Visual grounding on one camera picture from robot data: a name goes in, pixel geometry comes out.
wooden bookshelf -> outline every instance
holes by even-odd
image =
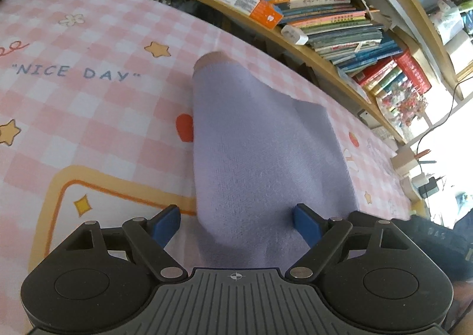
[[[456,74],[453,69],[450,57],[442,44],[440,36],[437,34],[432,22],[425,13],[424,8],[418,0],[388,0],[403,17],[406,24],[411,29],[417,41],[427,55],[430,53],[430,63],[437,65],[440,70],[443,81],[446,86],[455,88]],[[463,94],[460,88],[457,88],[456,95],[460,100],[463,99]]]
[[[393,126],[382,116],[376,103],[368,103],[362,96],[360,96],[354,89],[352,89],[346,82],[344,82],[337,73],[337,69],[329,61],[323,59],[311,48],[303,45],[294,45],[289,43],[281,35],[280,29],[269,30],[263,25],[259,24],[255,20],[249,18],[245,14],[235,10],[233,7],[226,5],[218,0],[197,0],[203,4],[206,4],[216,10],[220,11],[224,15],[227,15],[239,22],[243,23],[247,27],[253,29],[269,40],[279,44],[281,47],[292,53],[297,58],[301,59],[305,64],[312,67],[315,72],[328,80],[330,83],[335,85],[351,99],[356,101],[360,107],[368,111],[379,123],[384,126],[399,142],[406,142],[405,139],[394,129]]]
[[[461,82],[463,79],[470,77],[473,74],[473,62],[465,67],[457,76],[456,81]]]

box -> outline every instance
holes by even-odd
[[[264,0],[219,0],[236,8],[268,29],[273,29],[282,19],[282,14]]]
[[[419,165],[419,162],[414,157],[414,153],[409,147],[399,149],[397,155],[391,158],[394,171],[403,178],[408,176],[409,171],[413,170]]]

